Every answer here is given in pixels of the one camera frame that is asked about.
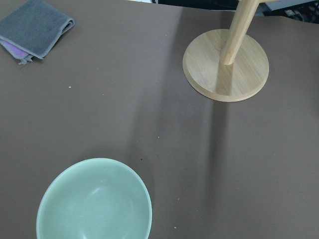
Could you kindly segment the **green bowl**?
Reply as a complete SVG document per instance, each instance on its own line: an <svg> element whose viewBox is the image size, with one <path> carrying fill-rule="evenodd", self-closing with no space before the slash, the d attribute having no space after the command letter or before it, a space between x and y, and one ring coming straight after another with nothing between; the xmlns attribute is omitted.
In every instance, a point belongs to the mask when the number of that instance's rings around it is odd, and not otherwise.
<svg viewBox="0 0 319 239"><path fill-rule="evenodd" d="M140 176L112 159L94 158L65 169L38 208L39 239L147 239L152 203Z"/></svg>

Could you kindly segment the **wooden mug stand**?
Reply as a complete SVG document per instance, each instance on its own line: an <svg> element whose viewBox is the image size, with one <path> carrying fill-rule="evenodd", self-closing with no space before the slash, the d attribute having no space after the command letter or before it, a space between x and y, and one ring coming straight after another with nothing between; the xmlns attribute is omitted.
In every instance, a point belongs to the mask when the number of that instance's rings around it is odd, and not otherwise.
<svg viewBox="0 0 319 239"><path fill-rule="evenodd" d="M221 102L237 102L257 94L269 75L264 49L247 30L260 1L241 0L229 29L214 29L187 47L183 71L192 87Z"/></svg>

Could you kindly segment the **grey folded cloth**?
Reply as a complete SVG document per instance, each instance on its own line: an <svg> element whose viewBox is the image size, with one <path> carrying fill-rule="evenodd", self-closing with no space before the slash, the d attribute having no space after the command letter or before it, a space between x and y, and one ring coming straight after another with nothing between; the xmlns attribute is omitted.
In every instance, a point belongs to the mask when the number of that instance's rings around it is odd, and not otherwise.
<svg viewBox="0 0 319 239"><path fill-rule="evenodd" d="M73 18L44 0L28 0L0 20L0 44L20 64L43 59L75 24Z"/></svg>

